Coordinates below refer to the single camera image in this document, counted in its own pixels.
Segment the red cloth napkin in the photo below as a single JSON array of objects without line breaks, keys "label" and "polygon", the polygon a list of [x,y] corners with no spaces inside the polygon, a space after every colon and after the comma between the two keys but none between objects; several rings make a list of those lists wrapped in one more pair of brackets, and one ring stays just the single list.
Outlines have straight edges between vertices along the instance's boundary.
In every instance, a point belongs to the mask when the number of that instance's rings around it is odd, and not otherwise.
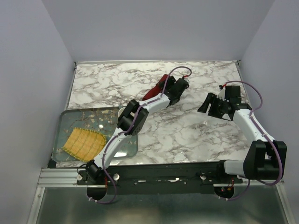
[{"label": "red cloth napkin", "polygon": [[168,75],[164,74],[162,78],[156,83],[156,85],[145,94],[145,96],[142,98],[142,101],[151,99],[161,93],[167,77]]}]

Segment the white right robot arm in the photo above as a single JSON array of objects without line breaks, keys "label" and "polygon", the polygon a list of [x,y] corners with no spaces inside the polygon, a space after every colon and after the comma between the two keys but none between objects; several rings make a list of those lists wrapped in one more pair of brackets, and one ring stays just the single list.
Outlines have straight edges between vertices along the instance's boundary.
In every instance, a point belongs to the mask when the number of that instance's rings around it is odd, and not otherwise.
[{"label": "white right robot arm", "polygon": [[220,161],[220,168],[215,171],[217,181],[225,183],[232,175],[237,175],[265,185],[275,185],[282,179],[287,145],[269,135],[255,119],[250,105],[242,103],[240,86],[223,85],[218,95],[209,93],[198,112],[218,119],[227,115],[250,143],[244,160]]}]

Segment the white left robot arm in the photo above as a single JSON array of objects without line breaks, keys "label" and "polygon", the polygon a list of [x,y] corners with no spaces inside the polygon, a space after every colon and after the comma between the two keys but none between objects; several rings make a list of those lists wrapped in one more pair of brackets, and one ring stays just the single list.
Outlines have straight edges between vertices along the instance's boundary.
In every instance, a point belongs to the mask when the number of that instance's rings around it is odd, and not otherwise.
[{"label": "white left robot arm", "polygon": [[176,80],[173,76],[167,76],[164,86],[158,94],[145,101],[131,100],[118,118],[117,128],[102,151],[86,163],[87,178],[93,184],[103,181],[115,154],[123,143],[131,136],[136,136],[142,129],[150,114],[175,105],[181,98],[182,93],[189,88],[187,76]]}]

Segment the white cup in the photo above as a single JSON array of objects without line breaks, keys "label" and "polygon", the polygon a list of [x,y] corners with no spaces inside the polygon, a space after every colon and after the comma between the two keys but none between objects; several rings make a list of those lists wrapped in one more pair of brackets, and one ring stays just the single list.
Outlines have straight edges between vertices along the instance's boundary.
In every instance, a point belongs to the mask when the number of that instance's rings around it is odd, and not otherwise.
[{"label": "white cup", "polygon": [[121,108],[121,109],[118,111],[117,116],[120,117],[121,114],[122,114],[122,112],[123,112],[123,109]]}]

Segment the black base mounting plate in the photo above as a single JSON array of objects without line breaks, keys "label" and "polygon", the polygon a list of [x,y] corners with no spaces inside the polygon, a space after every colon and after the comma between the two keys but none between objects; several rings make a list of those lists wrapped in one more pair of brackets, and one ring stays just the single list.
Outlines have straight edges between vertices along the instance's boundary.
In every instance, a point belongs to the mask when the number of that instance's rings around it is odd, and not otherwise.
[{"label": "black base mounting plate", "polygon": [[[86,189],[90,201],[108,204],[114,203],[124,195],[166,195],[166,194],[218,194],[221,197],[232,198],[234,194],[234,180],[241,179],[236,175],[226,175],[220,171],[220,161],[194,162],[150,165],[109,166],[107,175],[93,181],[85,170],[86,164],[77,168],[79,183],[87,181],[94,185]],[[169,183],[166,180],[174,178],[190,179],[184,182]],[[228,186],[214,187],[213,184],[199,183],[199,178],[212,179],[216,183],[228,182]],[[133,185],[133,181],[146,180],[149,183]]]}]

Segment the floral metal tray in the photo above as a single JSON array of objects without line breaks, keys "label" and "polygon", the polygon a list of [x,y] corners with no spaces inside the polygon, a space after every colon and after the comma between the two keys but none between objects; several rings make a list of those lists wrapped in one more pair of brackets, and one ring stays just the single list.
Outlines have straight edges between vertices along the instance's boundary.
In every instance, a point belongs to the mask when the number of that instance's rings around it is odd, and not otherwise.
[{"label": "floral metal tray", "polygon": [[63,150],[74,128],[83,128],[103,134],[107,140],[112,137],[117,126],[118,107],[102,107],[73,109],[64,111],[59,117],[59,123],[52,151],[52,160],[56,163],[78,162],[73,155]]}]

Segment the yellow woven coaster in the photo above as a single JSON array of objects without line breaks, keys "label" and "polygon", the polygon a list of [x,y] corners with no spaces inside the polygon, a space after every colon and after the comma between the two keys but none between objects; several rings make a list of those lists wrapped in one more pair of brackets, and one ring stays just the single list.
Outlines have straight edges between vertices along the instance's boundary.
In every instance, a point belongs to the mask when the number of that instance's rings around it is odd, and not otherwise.
[{"label": "yellow woven coaster", "polygon": [[103,150],[106,143],[105,135],[94,130],[75,127],[62,149],[75,159],[88,162]]}]

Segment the aluminium frame rail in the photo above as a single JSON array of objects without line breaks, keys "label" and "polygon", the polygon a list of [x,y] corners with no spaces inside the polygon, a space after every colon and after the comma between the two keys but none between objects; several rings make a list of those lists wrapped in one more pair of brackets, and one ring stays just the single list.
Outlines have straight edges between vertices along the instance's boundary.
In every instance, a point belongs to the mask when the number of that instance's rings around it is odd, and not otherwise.
[{"label": "aluminium frame rail", "polygon": [[[39,179],[38,179],[38,187],[83,187],[83,186],[96,186],[96,187],[104,187],[104,185],[95,185],[93,183],[88,183],[87,181],[83,181],[83,183],[79,183],[80,180],[77,179],[78,173],[77,173],[77,168],[42,168]],[[166,180],[166,182],[169,183],[177,183],[177,182],[184,182],[187,184],[187,182],[190,179],[183,180],[182,178],[174,178],[174,179],[169,179]],[[213,184],[214,187],[226,187],[228,186],[228,182],[224,183],[216,183],[212,179],[208,179],[207,177],[202,180],[199,178],[199,183],[204,183],[204,184]],[[247,186],[248,180],[246,179],[238,179],[234,180],[234,187],[239,187],[239,186]],[[146,180],[137,180],[133,181],[133,185],[137,185],[139,183],[149,183],[149,181]],[[250,186],[266,186],[256,180],[251,180],[250,181]]]}]

